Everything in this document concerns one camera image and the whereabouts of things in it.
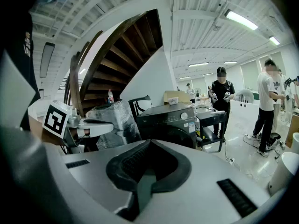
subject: sneaker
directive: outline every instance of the sneaker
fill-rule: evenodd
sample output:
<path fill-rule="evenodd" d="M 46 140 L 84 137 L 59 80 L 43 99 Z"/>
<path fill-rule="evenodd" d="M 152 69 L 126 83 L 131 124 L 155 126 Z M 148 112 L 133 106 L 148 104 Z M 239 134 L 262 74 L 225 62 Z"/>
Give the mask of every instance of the sneaker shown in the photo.
<path fill-rule="evenodd" d="M 252 133 L 251 137 L 252 137 L 252 138 L 255 138 L 255 139 L 257 139 L 257 140 L 261 140 L 261 139 L 262 139 L 262 134 L 259 133 L 259 134 L 257 134 L 257 135 L 254 135 L 254 134 Z"/>
<path fill-rule="evenodd" d="M 265 152 L 261 152 L 261 151 L 258 149 L 257 152 L 258 152 L 261 156 L 263 156 L 263 157 L 265 157 L 265 158 L 267 158 L 267 157 L 269 156 L 269 153 L 268 153 L 267 151 L 265 151 Z"/>

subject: washing machine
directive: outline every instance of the washing machine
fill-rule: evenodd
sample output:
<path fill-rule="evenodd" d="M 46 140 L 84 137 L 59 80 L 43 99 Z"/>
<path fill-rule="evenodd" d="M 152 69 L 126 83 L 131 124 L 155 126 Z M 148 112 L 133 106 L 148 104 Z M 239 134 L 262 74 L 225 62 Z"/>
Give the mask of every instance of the washing machine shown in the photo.
<path fill-rule="evenodd" d="M 193 108 L 182 102 L 149 108 L 136 118 L 143 140 L 157 139 L 196 148 Z"/>

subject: bottle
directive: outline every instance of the bottle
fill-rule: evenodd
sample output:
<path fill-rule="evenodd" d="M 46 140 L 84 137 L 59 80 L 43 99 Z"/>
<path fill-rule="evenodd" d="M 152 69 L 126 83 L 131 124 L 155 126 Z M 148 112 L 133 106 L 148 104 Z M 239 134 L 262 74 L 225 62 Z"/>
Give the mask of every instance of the bottle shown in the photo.
<path fill-rule="evenodd" d="M 108 103 L 114 103 L 113 94 L 111 92 L 111 89 L 109 89 L 109 92 L 108 92 Z"/>

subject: black pants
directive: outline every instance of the black pants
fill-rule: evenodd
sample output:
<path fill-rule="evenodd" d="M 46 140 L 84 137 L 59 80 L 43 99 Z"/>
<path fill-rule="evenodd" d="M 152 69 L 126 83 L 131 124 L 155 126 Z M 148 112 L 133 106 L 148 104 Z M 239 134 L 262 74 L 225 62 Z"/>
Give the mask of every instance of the black pants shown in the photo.
<path fill-rule="evenodd" d="M 260 108 L 259 115 L 257 117 L 256 126 L 254 127 L 253 134 L 257 135 L 263 127 L 262 139 L 259 150 L 265 152 L 267 142 L 269 142 L 271 136 L 271 130 L 274 119 L 274 111 L 265 111 Z"/>
<path fill-rule="evenodd" d="M 228 118 L 229 118 L 229 113 L 230 113 L 230 104 L 225 102 L 225 103 L 214 103 L 213 104 L 213 108 L 215 108 L 218 111 L 224 110 L 227 114 L 226 114 L 226 121 L 225 121 L 225 128 L 223 130 L 223 124 L 221 124 L 221 130 L 220 130 L 220 136 L 222 136 L 222 131 L 223 131 L 223 135 L 226 131 L 226 128 L 228 126 Z M 214 134 L 217 135 L 219 131 L 219 124 L 214 125 Z"/>

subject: wooden stair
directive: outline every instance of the wooden stair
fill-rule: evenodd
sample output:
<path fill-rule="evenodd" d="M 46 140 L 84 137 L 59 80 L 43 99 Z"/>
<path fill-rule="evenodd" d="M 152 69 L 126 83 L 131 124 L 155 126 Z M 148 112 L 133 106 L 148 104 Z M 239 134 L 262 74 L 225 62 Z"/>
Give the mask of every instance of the wooden stair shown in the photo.
<path fill-rule="evenodd" d="M 80 110 L 81 116 L 93 107 L 106 103 L 109 89 L 114 100 L 118 100 L 138 70 L 163 44 L 157 10 L 124 21 L 99 49 L 79 91 L 75 84 L 76 79 L 78 81 L 78 71 L 86 51 L 96 38 L 72 58 L 65 90 L 64 102 L 69 104 L 71 97 L 73 107 Z"/>

